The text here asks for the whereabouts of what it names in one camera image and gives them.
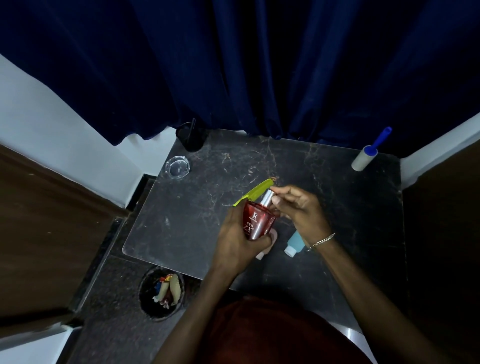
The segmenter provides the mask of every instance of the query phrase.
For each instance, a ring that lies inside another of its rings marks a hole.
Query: dark granite floor
[[[154,180],[149,180],[134,211],[124,222],[77,317],[84,326],[68,363],[150,363],[200,286],[185,278],[183,307],[165,321],[153,321],[141,309],[138,288],[154,265],[121,251]]]

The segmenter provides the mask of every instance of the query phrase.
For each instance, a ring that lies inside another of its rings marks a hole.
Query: person's left hand
[[[228,209],[227,217],[220,227],[211,269],[233,280],[262,250],[272,244],[270,234],[250,241],[243,232],[243,209],[247,200]]]

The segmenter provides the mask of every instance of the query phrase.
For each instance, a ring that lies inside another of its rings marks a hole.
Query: marble tabletop
[[[169,157],[186,156],[190,173],[172,180],[162,170],[123,247],[126,255],[202,279],[228,206],[272,178],[317,194],[336,239],[402,310],[407,307],[400,161],[379,153],[362,172],[351,168],[358,150],[274,140],[215,130],[198,152],[177,140]],[[254,259],[232,289],[298,304],[330,322],[360,331],[322,257],[283,250],[293,224],[277,219],[278,240]]]

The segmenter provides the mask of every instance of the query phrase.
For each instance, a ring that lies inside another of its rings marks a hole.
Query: yellow-green comb
[[[241,200],[243,200],[244,198],[248,198],[249,201],[255,201],[257,198],[259,198],[261,195],[264,194],[264,192],[266,190],[268,190],[268,188],[270,186],[273,186],[274,183],[273,183],[273,180],[271,178],[269,178],[268,180],[265,180],[263,181],[261,184],[258,184],[256,185],[255,187],[253,187],[250,191],[248,191],[246,194],[244,194],[240,200],[238,200],[236,203],[233,204],[233,206],[236,206],[239,204],[239,202]]]

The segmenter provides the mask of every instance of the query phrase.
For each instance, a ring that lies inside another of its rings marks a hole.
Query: clear glass bowl
[[[190,172],[190,163],[185,156],[170,158],[165,163],[165,173],[173,180],[179,180]]]

